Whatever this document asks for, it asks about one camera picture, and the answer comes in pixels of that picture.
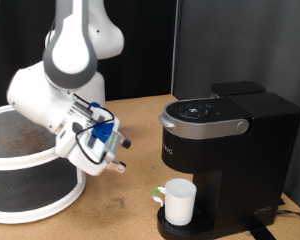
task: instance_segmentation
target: table surface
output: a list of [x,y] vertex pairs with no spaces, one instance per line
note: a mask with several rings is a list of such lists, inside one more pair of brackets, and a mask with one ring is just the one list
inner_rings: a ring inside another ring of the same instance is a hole
[[[87,175],[86,188],[71,206],[33,223],[0,224],[0,239],[162,239],[157,231],[160,204],[152,199],[155,187],[173,178],[192,180],[167,167],[161,160],[162,126],[158,116],[172,95],[107,102],[120,120],[121,129],[132,140],[130,149],[120,148],[117,160],[127,169],[120,174],[105,170],[100,176]],[[279,209],[300,212],[287,196]],[[300,217],[280,215],[268,229],[277,239],[300,239]],[[220,239],[252,240],[249,232]]]

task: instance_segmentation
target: black coffee maker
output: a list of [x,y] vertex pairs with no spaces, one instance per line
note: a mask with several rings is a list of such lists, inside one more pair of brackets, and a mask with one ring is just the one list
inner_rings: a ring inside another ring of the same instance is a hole
[[165,239],[215,239],[274,222],[300,108],[253,82],[215,84],[212,97],[176,101],[159,116],[162,160],[193,174],[192,221],[174,226],[158,212]]

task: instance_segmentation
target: dark background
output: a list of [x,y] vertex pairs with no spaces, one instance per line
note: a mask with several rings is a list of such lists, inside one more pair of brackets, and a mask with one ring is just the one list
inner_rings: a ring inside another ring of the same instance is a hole
[[[120,56],[99,62],[107,100],[170,93],[176,1],[105,0],[126,43]],[[179,3],[177,98],[250,80],[300,106],[300,0]],[[54,9],[55,0],[1,0],[0,106],[13,74],[41,61]],[[300,130],[284,191],[300,206]]]
[[[300,106],[300,0],[179,3],[178,99],[210,97],[213,83],[254,81]],[[300,206],[300,129],[284,192]]]
[[[121,55],[99,61],[106,100],[170,93],[176,0],[105,0],[125,37]],[[55,0],[0,2],[0,106],[15,72],[42,60]]]

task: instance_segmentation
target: white cup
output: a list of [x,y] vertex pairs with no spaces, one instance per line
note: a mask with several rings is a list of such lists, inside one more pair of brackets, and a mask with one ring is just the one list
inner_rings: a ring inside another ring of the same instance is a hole
[[165,217],[173,225],[187,225],[191,219],[194,208],[197,188],[189,180],[175,178],[166,183],[165,188],[157,187],[152,197],[163,206],[163,201],[157,196],[159,192],[165,196]]

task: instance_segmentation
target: coffee machine lid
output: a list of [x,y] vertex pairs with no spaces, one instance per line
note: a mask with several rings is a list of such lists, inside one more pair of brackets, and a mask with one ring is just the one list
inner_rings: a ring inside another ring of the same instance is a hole
[[193,140],[240,135],[252,116],[226,98],[176,101],[166,105],[159,120],[171,134]]

